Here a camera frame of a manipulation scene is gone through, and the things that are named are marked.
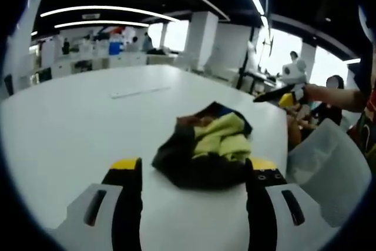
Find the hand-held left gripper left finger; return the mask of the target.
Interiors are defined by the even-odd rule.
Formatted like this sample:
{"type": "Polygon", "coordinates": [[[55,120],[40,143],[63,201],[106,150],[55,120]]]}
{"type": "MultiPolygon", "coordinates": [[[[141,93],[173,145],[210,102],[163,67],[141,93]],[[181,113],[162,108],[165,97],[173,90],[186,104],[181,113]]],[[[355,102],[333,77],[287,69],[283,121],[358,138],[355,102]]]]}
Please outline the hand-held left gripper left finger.
{"type": "Polygon", "coordinates": [[[122,159],[68,205],[66,219],[49,233],[63,250],[141,250],[142,209],[142,160],[122,159]]]}

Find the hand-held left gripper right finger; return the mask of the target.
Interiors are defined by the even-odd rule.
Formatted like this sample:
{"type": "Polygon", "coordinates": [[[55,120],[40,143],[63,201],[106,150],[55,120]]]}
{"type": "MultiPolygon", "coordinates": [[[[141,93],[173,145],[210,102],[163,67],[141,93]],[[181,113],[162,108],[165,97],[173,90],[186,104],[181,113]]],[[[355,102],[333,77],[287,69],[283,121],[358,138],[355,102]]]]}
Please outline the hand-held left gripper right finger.
{"type": "Polygon", "coordinates": [[[321,250],[333,236],[320,205],[265,162],[245,162],[249,250],[321,250]]]}

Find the person's right hand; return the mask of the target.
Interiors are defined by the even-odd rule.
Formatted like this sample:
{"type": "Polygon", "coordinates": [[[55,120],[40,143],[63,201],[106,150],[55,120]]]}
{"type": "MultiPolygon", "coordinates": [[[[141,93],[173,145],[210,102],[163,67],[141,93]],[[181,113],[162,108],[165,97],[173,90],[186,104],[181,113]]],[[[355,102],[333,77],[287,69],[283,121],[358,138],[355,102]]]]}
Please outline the person's right hand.
{"type": "Polygon", "coordinates": [[[315,84],[306,84],[304,87],[304,94],[309,102],[324,102],[327,88],[315,84]]]}

